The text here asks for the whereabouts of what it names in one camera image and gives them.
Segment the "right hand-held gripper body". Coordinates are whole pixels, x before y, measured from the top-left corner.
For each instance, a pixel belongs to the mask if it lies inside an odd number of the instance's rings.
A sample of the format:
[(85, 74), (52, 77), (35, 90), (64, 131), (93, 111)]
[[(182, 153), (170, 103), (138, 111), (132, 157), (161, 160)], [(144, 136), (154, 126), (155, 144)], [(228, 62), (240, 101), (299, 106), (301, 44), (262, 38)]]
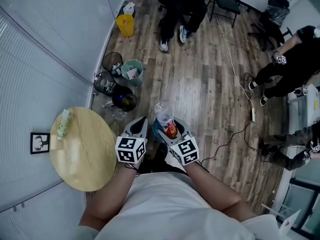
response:
[(186, 139), (170, 147), (172, 155), (182, 166), (199, 160), (199, 149), (194, 137), (185, 136)]

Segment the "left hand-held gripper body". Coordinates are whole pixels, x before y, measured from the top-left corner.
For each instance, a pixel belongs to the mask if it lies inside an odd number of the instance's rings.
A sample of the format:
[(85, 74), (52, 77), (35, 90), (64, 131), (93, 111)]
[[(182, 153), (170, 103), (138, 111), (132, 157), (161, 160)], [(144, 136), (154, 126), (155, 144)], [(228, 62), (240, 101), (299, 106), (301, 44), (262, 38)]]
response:
[(117, 161), (137, 164), (146, 153), (146, 138), (118, 136), (115, 145)]

